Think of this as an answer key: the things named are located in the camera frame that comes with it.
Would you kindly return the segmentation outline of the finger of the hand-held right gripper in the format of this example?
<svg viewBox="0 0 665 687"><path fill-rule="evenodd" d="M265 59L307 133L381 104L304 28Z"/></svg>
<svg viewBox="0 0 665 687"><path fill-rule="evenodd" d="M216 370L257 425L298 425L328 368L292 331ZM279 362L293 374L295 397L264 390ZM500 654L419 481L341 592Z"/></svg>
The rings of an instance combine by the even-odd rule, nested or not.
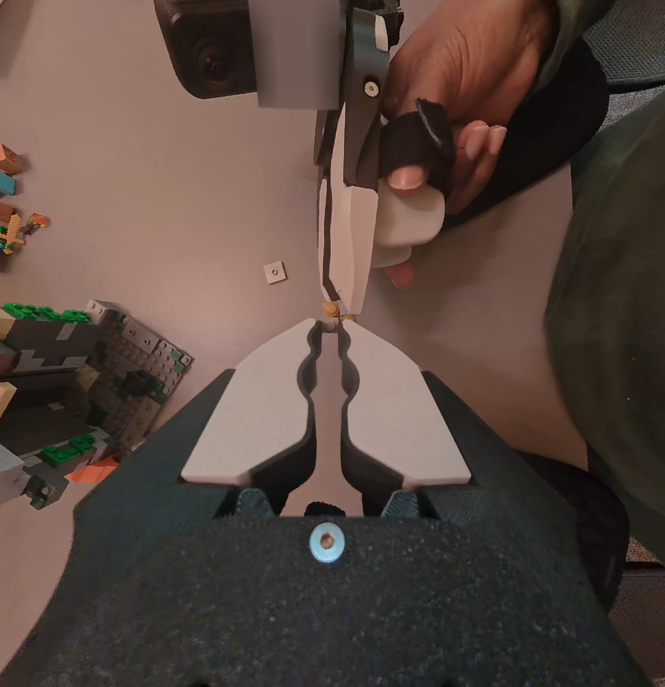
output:
<svg viewBox="0 0 665 687"><path fill-rule="evenodd" d="M332 191L330 181L320 176L317 207L317 250L321 291L325 302L338 302L339 296L330 277Z"/></svg>
<svg viewBox="0 0 665 687"><path fill-rule="evenodd" d="M360 315L370 275L377 221L376 190L344 181L346 106L331 160L331 282L347 315Z"/></svg>

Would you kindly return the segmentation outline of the black wrist rest cushion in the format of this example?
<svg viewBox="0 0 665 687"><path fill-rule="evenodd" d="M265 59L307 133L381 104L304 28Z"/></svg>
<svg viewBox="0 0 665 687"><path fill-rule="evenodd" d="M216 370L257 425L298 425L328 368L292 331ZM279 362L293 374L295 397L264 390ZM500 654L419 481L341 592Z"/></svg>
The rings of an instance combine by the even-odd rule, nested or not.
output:
<svg viewBox="0 0 665 687"><path fill-rule="evenodd" d="M599 131L609 103L602 67L579 38L553 79L512 116L497 166L482 193L459 214L446 216L443 229L479 217L566 165Z"/></svg>

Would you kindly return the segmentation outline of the person's right forearm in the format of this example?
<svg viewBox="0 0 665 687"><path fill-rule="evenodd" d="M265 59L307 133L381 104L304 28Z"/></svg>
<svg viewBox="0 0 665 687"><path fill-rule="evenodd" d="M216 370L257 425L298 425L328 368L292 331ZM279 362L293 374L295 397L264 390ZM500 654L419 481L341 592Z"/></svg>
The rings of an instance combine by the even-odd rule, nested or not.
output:
<svg viewBox="0 0 665 687"><path fill-rule="evenodd" d="M573 42L586 29L586 1L547 1L552 10L552 31L543 52L531 93L542 90L557 73Z"/></svg>

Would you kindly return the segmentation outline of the person's right hand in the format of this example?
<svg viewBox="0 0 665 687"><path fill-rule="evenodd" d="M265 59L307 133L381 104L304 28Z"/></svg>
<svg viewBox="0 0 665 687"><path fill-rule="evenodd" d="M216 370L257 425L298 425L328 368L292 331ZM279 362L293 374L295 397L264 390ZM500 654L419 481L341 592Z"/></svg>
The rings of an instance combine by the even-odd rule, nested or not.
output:
<svg viewBox="0 0 665 687"><path fill-rule="evenodd" d="M559 30L554 1L442 1L393 57L383 115L417 99L441 104L456 160L448 216L467 208L497 166L510 118L537 79Z"/></svg>

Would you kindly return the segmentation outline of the small grey tan brick assembly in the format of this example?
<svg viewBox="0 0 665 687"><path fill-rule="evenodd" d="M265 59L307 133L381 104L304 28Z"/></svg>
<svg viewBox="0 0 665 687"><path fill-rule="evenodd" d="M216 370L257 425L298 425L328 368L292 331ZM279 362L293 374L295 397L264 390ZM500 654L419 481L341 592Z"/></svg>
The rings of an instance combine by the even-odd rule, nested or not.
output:
<svg viewBox="0 0 665 687"><path fill-rule="evenodd" d="M325 302L322 306L321 321L327 332L336 332L339 324L346 320L357 321L358 315L349 314L344 304L340 302Z"/></svg>

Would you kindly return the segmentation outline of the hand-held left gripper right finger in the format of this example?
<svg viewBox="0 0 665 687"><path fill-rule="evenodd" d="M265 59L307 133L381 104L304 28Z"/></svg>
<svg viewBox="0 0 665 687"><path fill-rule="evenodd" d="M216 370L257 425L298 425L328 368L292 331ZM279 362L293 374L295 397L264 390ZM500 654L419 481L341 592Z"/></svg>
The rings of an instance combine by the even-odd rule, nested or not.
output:
<svg viewBox="0 0 665 687"><path fill-rule="evenodd" d="M381 512L397 491L468 484L471 471L419 366L355 322L340 323L338 351L347 394L341 468L364 512Z"/></svg>

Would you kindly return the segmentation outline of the toy brick castle model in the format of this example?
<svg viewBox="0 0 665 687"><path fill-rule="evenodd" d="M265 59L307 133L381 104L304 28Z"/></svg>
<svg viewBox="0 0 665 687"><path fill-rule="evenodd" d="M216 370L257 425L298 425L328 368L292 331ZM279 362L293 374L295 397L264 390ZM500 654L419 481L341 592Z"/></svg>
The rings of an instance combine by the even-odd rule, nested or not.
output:
<svg viewBox="0 0 665 687"><path fill-rule="evenodd" d="M115 304L0 305L0 507L37 510L137 449L193 358Z"/></svg>

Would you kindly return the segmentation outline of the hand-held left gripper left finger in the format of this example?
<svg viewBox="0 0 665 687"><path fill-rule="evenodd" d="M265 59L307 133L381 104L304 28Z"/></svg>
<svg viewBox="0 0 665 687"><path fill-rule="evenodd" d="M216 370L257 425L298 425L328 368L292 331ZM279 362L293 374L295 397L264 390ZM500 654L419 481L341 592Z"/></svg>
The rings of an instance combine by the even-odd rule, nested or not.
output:
<svg viewBox="0 0 665 687"><path fill-rule="evenodd" d="M317 359L318 321L304 320L240 362L181 477L258 488L282 512L316 466Z"/></svg>

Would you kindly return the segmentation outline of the pile of colourful loose bricks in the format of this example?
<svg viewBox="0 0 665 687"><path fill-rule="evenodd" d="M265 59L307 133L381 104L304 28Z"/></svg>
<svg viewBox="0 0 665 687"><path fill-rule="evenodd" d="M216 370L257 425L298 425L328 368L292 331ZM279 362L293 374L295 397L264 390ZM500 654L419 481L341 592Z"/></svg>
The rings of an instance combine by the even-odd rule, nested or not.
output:
<svg viewBox="0 0 665 687"><path fill-rule="evenodd" d="M21 252L28 238L52 224L39 213L25 219L13 201L19 191L16 179L27 168L21 155L0 142L0 273L8 270L11 257Z"/></svg>

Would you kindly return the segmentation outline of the person's green sweatshirt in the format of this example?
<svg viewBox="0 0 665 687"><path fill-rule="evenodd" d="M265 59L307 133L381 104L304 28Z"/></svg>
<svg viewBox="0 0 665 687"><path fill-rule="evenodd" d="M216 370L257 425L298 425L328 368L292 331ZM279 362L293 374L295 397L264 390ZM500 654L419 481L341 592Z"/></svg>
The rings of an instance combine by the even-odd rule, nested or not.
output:
<svg viewBox="0 0 665 687"><path fill-rule="evenodd" d="M571 176L550 358L592 469L665 566L665 89L595 134Z"/></svg>

